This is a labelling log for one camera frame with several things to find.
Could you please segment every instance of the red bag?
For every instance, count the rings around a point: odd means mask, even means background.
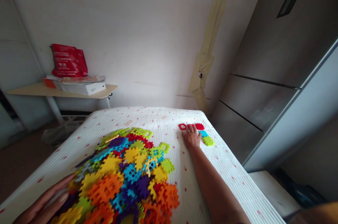
[[[83,51],[72,46],[52,44],[56,77],[85,77],[88,75]]]

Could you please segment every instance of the beige tape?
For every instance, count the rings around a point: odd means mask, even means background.
[[[226,2],[227,0],[211,1],[208,23],[204,33],[201,50],[196,54],[194,70],[189,84],[189,91],[193,93],[198,108],[206,114],[209,114],[210,110],[204,94],[204,87],[212,62],[214,61],[212,50],[214,48],[218,29],[222,22]],[[199,78],[199,71],[204,73],[202,79]]]

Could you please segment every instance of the finger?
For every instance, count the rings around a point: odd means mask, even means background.
[[[53,217],[56,211],[61,208],[68,196],[69,193],[62,194],[57,200],[55,200],[50,206],[48,206],[36,218],[34,218],[31,224],[47,223]]]
[[[30,211],[37,213],[39,212],[44,205],[54,196],[57,194],[58,191],[66,188],[68,186],[68,183],[75,177],[75,174],[70,174],[69,176],[66,176],[62,180],[60,180],[58,183],[54,184],[52,187],[50,187],[45,193],[43,193],[30,207]]]

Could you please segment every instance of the shelf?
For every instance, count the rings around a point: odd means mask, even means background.
[[[106,89],[100,92],[97,92],[96,94],[81,95],[81,94],[74,94],[70,92],[64,92],[60,89],[49,88],[49,87],[46,87],[43,82],[39,82],[39,83],[35,83],[32,85],[8,90],[7,94],[102,99],[102,98],[106,98],[117,87],[118,87],[117,85],[106,84]]]

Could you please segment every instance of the white bedsheet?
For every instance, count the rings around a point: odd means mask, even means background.
[[[140,127],[152,131],[157,146],[170,144],[166,158],[175,165],[169,175],[177,183],[180,205],[173,210],[172,223],[211,223],[195,178],[189,153],[178,124],[202,123],[215,146],[201,148],[230,187],[252,224],[285,223],[237,161],[202,111],[164,107],[118,107],[96,111],[17,190],[0,205],[0,223],[12,223],[46,189],[70,174],[90,155],[101,138],[121,128]]]

